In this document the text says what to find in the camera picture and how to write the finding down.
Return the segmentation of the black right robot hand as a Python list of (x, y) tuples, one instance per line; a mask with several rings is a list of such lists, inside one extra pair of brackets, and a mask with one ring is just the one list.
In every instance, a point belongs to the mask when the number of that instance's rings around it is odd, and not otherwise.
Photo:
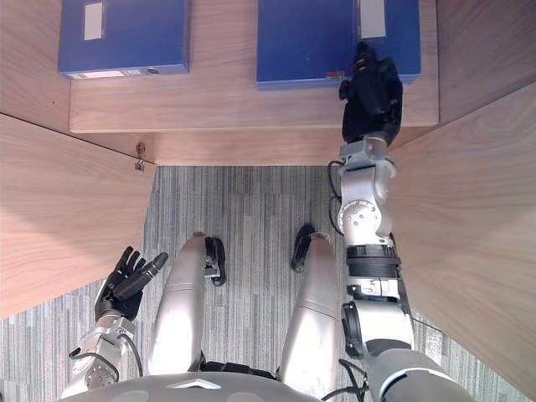
[(342, 134), (346, 143), (377, 132), (388, 145), (402, 122), (403, 85), (395, 62), (379, 58), (364, 41), (358, 43), (352, 75), (342, 81), (339, 99), (345, 101)]

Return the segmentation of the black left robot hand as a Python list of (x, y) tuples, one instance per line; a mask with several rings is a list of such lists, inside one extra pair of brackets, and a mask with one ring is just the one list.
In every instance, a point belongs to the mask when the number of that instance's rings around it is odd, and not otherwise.
[(115, 268), (106, 277), (95, 301), (95, 320), (116, 314), (133, 322), (141, 305), (144, 287), (160, 272), (168, 260), (162, 252), (146, 261), (140, 252), (128, 246)]

